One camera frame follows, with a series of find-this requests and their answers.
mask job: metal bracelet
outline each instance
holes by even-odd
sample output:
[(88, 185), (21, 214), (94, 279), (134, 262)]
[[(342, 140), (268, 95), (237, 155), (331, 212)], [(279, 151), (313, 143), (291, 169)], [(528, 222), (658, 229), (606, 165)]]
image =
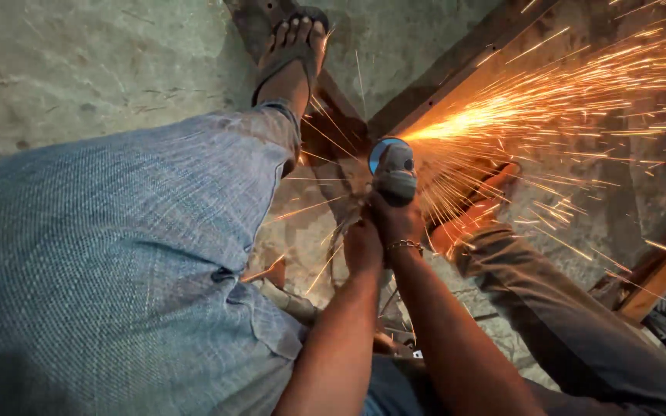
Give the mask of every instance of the metal bracelet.
[(418, 252), (420, 253), (420, 256), (422, 257), (423, 255), (423, 247), (420, 243), (416, 243), (415, 241), (412, 240), (400, 240), (396, 241), (390, 245), (387, 246), (387, 251), (390, 251), (392, 249), (396, 249), (398, 247), (415, 247), (418, 249)]

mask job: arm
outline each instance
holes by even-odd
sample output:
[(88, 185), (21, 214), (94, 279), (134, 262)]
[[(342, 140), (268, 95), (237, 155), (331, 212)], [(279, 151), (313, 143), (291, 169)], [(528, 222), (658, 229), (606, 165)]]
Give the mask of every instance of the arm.
[(383, 249), (368, 220), (343, 240), (349, 277), (323, 310), (275, 414), (359, 414), (372, 375)]
[[(385, 246), (420, 241), (425, 227), (416, 203), (393, 208), (377, 193), (369, 202)], [(513, 364), (418, 251), (397, 247), (387, 256), (417, 330), (425, 366), (446, 407), (455, 414), (543, 414)]]

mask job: angle grinder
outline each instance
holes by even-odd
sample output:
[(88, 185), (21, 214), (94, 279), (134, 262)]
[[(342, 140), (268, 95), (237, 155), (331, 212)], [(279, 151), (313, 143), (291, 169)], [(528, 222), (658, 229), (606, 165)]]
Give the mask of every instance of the angle grinder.
[(413, 150), (402, 139), (381, 139), (369, 153), (372, 187), (390, 206), (405, 206), (415, 198), (417, 176)]

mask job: forearm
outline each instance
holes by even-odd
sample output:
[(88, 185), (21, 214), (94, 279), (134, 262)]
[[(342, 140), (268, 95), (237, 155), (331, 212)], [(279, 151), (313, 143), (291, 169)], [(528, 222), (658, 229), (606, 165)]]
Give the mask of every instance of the forearm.
[(349, 277), (318, 318), (275, 414), (359, 414), (372, 372), (379, 272)]
[(426, 368), (450, 411), (542, 414), (513, 365), (415, 249), (394, 253), (392, 269)]

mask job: leg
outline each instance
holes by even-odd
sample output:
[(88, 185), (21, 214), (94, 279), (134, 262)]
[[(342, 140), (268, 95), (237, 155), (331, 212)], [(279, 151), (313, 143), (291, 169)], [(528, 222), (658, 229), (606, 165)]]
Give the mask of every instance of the leg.
[(666, 357), (507, 226), (474, 233), (454, 253), (564, 393), (666, 411)]
[(273, 409), (305, 330), (237, 279), (300, 145), (289, 68), (252, 111), (0, 161), (0, 413)]

